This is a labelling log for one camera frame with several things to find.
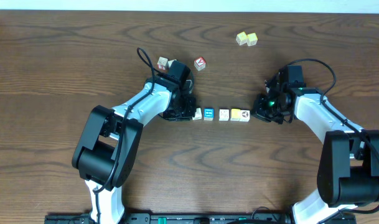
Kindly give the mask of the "white block letter B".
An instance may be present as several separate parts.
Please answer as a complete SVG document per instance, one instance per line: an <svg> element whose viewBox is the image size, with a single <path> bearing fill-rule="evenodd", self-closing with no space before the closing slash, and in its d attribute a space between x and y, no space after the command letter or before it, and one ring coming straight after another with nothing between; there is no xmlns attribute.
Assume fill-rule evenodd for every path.
<svg viewBox="0 0 379 224"><path fill-rule="evenodd" d="M199 120L199 119L202 119L202 109L201 108L197 108L195 110L195 115L192 117L193 120Z"/></svg>

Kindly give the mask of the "blue top wooden block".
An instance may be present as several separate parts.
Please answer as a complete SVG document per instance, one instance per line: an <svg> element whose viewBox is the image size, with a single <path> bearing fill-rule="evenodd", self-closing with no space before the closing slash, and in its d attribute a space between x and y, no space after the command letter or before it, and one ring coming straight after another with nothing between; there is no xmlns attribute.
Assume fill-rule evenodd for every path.
<svg viewBox="0 0 379 224"><path fill-rule="evenodd" d="M204 120L205 121L213 121L214 119L214 109L213 108L205 108L204 109Z"/></svg>

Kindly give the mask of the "brown circle wooden block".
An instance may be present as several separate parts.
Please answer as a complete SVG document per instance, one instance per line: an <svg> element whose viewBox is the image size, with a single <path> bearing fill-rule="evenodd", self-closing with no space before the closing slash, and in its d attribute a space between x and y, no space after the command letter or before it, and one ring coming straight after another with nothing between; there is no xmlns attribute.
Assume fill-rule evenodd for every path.
<svg viewBox="0 0 379 224"><path fill-rule="evenodd" d="M240 121L249 122L250 117L251 117L250 110L241 110L240 111Z"/></svg>

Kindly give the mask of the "white green wooden block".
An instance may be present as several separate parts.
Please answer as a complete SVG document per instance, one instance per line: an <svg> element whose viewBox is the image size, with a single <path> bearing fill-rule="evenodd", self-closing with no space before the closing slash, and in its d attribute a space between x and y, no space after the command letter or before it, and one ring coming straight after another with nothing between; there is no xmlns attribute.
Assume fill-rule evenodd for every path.
<svg viewBox="0 0 379 224"><path fill-rule="evenodd" d="M228 121L230 119L230 110L219 109L219 121Z"/></svg>

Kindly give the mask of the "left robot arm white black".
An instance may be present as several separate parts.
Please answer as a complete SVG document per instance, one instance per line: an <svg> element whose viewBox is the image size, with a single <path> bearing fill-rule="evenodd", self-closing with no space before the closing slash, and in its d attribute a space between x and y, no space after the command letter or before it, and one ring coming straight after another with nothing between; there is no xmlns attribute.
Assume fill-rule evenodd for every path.
<svg viewBox="0 0 379 224"><path fill-rule="evenodd" d="M92 109L72 157L90 190L93 223L119 223L124 217L123 184L130 174L143 128L154 117L188 121L195 114L194 79L168 77L146 80L127 102Z"/></svg>

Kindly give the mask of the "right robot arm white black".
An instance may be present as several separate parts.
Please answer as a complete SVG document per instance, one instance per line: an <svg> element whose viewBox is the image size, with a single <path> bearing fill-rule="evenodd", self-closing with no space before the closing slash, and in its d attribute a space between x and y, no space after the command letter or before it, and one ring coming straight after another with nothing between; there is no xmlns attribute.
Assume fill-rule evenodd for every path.
<svg viewBox="0 0 379 224"><path fill-rule="evenodd" d="M317 189L291 209L293 223L327 223L341 213L379 211L379 131L347 120L318 88L304 82L265 83L251 111L264 122L298 119L323 143Z"/></svg>

